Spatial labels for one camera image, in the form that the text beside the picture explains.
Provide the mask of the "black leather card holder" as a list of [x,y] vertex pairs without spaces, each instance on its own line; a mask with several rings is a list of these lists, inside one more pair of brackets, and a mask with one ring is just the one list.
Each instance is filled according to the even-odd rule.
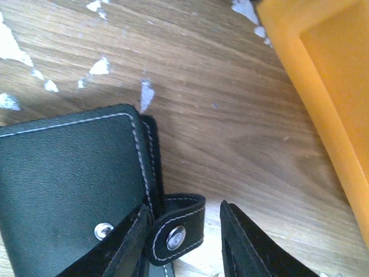
[[157,124],[119,104],[1,128],[1,235],[15,276],[59,276],[137,206],[148,276],[204,240],[204,196],[165,194]]

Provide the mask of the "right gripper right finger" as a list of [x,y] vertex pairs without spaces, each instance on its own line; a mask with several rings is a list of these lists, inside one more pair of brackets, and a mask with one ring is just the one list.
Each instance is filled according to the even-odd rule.
[[220,206],[225,276],[317,276],[276,244],[237,205]]

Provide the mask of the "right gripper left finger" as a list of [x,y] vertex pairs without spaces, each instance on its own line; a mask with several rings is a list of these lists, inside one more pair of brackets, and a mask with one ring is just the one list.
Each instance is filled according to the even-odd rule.
[[149,261],[144,248],[151,225],[149,208],[144,204],[137,206],[59,276],[148,276]]

